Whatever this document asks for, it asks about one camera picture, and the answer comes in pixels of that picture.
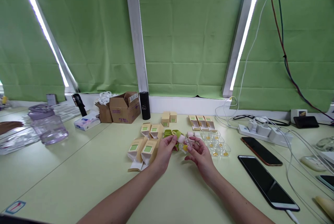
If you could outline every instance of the purple plastic bottle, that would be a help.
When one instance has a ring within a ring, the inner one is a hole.
[[[65,139],[69,132],[65,129],[60,116],[47,104],[29,107],[28,116],[33,120],[31,126],[44,145],[51,145]]]

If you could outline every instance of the green window blind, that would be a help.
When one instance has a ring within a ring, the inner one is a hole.
[[[222,98],[241,0],[140,0],[150,95]]]
[[[38,0],[81,92],[138,91],[127,0]]]
[[[233,90],[236,97],[264,1],[258,0],[255,7]],[[280,25],[278,0],[274,3]],[[281,0],[281,3],[284,46],[292,77],[306,99],[327,111],[334,96],[334,0]],[[282,57],[271,1],[268,0],[257,40],[248,58],[240,109],[289,111],[302,108],[316,112],[299,97]]]
[[[0,0],[0,80],[11,100],[64,101],[64,83],[29,0]]]

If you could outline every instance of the bottle lid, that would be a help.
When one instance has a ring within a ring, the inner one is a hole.
[[[55,115],[54,110],[47,104],[39,104],[29,107],[28,116],[32,120],[43,119]]]

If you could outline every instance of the smartphone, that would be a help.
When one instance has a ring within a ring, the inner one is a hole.
[[[277,159],[275,155],[262,146],[256,139],[252,137],[242,137],[241,140],[264,164],[268,166],[283,165],[283,163]]]
[[[254,156],[238,156],[269,205],[274,209],[299,211],[298,205]]]
[[[321,181],[326,187],[334,191],[334,176],[332,175],[317,175],[316,178]]]

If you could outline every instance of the black thermos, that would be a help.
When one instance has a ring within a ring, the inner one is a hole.
[[[151,118],[149,92],[140,92],[139,98],[140,105],[142,106],[143,120],[148,120]]]

